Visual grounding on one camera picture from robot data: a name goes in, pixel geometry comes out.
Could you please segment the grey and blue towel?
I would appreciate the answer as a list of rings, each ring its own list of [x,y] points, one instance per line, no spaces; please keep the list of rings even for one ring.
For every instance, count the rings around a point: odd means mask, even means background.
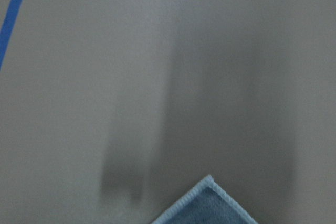
[[[153,223],[256,224],[250,214],[207,175]]]

